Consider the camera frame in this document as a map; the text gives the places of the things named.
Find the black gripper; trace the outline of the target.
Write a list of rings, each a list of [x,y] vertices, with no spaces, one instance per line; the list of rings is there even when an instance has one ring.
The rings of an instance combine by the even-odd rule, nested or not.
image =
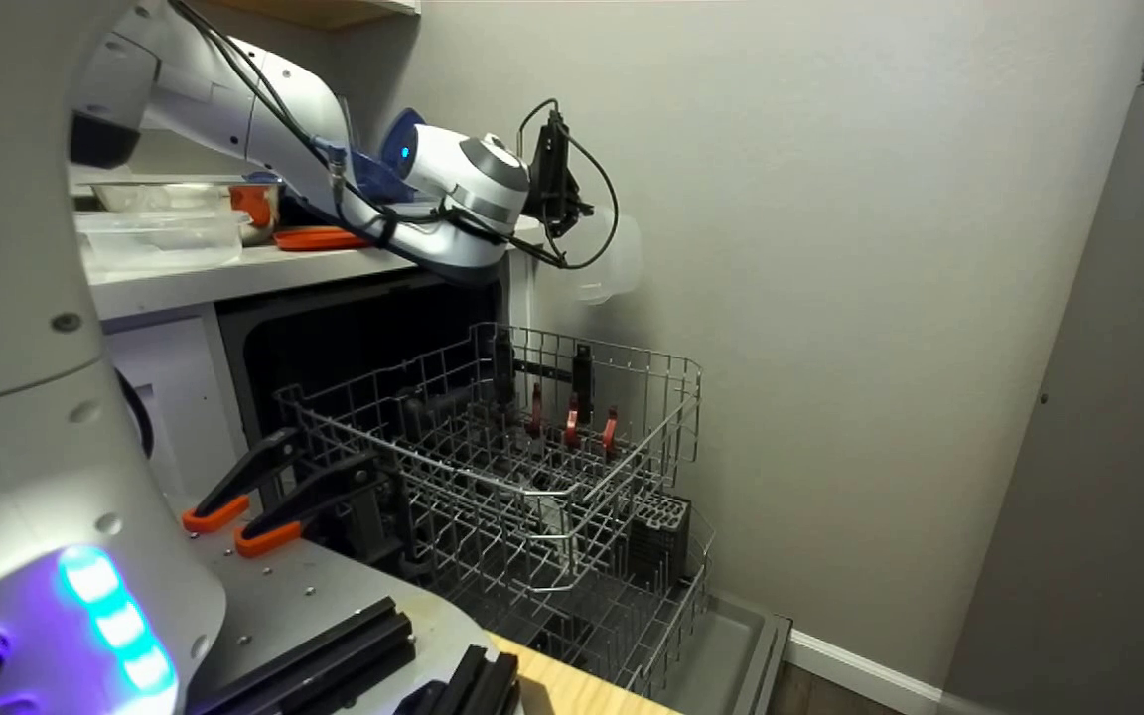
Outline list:
[[[572,130],[560,110],[553,110],[535,134],[535,154],[529,162],[525,216],[543,228],[548,237],[564,237],[582,216],[581,182],[568,172]]]

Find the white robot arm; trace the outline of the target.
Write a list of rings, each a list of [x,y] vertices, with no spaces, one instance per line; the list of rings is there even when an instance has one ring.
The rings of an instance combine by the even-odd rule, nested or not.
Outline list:
[[[71,180],[165,129],[280,180],[377,245],[479,276],[529,200],[488,134],[418,125],[377,204],[352,182],[344,104],[185,0],[0,0],[0,715],[194,715],[410,590],[319,546],[275,546],[145,453],[131,399],[202,390],[231,436],[216,290],[88,269]]]

